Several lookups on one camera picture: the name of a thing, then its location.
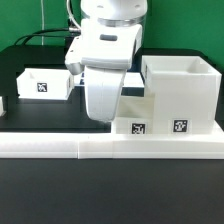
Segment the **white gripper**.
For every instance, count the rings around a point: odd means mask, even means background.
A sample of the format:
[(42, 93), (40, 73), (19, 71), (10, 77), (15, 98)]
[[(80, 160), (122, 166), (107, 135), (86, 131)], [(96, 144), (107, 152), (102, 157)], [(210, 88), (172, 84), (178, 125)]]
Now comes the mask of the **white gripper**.
[(92, 120), (110, 122), (116, 115), (124, 78), (141, 47), (141, 24), (109, 27), (90, 19), (81, 22), (65, 56), (72, 75), (84, 73), (85, 104)]

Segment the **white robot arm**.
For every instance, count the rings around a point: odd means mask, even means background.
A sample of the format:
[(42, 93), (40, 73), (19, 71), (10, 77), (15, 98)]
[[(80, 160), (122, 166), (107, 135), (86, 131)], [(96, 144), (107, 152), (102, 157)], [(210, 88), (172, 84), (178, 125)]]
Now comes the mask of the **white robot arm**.
[(142, 45), (147, 0), (81, 0), (83, 18), (65, 56), (73, 75), (84, 75), (87, 115), (115, 118), (127, 70)]

